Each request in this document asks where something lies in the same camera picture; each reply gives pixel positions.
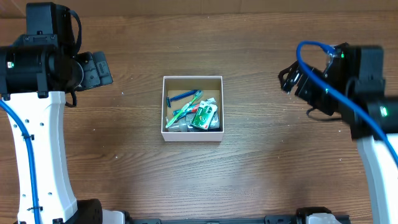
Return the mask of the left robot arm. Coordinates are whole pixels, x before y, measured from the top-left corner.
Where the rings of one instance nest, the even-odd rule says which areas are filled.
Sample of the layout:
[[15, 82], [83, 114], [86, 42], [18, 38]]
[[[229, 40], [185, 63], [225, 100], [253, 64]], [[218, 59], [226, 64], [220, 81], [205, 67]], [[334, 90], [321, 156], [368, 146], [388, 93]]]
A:
[[12, 128], [19, 176], [19, 223], [125, 223], [97, 199], [77, 200], [63, 136], [66, 95], [112, 83], [102, 52], [49, 45], [1, 48], [1, 108]]

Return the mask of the teal toothpaste tube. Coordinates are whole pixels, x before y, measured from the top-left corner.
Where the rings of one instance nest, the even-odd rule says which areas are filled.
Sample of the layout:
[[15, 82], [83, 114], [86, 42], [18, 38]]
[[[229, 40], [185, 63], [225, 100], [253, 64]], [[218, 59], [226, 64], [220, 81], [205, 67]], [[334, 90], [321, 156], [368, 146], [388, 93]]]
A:
[[[189, 114], [189, 113], [196, 113], [198, 107], [199, 107], [199, 104], [195, 104], [195, 105], [189, 106], [189, 107], [181, 114], [181, 116], [185, 116], [186, 114]], [[175, 115], [177, 115], [179, 112], [180, 112], [180, 110], [175, 110], [175, 111], [173, 111], [173, 115], [175, 116]]]

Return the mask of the green white small packet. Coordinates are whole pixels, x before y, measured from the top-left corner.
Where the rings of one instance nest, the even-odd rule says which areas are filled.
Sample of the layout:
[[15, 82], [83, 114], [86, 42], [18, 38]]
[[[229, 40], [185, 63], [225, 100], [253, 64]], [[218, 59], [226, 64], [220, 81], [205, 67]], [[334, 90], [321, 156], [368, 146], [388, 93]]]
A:
[[203, 130], [208, 130], [210, 127], [211, 121], [214, 117], [214, 114], [217, 112], [218, 106], [207, 103], [205, 101], [201, 101], [195, 117], [193, 118], [191, 125], [194, 128], [200, 128]]

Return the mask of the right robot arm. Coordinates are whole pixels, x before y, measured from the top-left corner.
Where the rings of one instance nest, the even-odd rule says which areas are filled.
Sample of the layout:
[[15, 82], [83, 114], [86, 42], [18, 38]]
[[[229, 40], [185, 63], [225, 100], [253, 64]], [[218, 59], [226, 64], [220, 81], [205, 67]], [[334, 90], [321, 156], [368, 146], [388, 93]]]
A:
[[374, 223], [397, 223], [397, 97], [386, 96], [379, 45], [302, 41], [280, 87], [312, 110], [340, 114], [351, 131], [368, 182]]

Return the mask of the clear bottle dark liquid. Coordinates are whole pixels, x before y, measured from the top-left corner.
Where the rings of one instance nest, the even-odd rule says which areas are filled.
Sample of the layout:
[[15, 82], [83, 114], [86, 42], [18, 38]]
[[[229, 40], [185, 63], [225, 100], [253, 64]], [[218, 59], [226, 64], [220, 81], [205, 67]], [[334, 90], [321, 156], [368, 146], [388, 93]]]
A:
[[218, 117], [218, 114], [215, 113], [213, 115], [212, 120], [210, 121], [210, 126], [208, 129], [202, 129], [192, 126], [192, 121], [194, 120], [196, 114], [189, 113], [185, 115], [183, 118], [175, 121], [170, 127], [166, 128], [168, 132], [206, 132], [206, 131], [220, 131], [221, 130], [221, 122]]

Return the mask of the blue disposable razor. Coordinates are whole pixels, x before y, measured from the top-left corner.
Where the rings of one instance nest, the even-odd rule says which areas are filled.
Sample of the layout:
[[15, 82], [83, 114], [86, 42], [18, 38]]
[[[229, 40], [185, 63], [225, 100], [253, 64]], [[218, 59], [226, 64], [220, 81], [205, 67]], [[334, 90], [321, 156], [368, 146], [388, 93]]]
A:
[[198, 90], [190, 90], [190, 91], [188, 91], [188, 92], [179, 94], [179, 95], [177, 95], [177, 96], [173, 96], [173, 97], [171, 97], [171, 98], [170, 98], [170, 97], [166, 97], [167, 107], [168, 107], [168, 108], [171, 107], [171, 102], [181, 100], [181, 99], [186, 98], [186, 97], [188, 97], [188, 96], [192, 96], [192, 95], [194, 95], [197, 91], [198, 91]]

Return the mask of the green white toothbrush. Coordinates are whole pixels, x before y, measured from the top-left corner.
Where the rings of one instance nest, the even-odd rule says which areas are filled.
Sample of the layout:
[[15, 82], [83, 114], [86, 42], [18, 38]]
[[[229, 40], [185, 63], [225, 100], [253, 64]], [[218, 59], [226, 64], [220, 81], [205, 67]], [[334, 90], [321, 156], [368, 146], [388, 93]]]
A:
[[191, 101], [185, 104], [181, 110], [165, 125], [166, 128], [169, 128], [174, 122], [179, 118], [179, 116], [184, 113], [196, 100], [199, 100], [203, 96], [203, 91], [198, 90]]

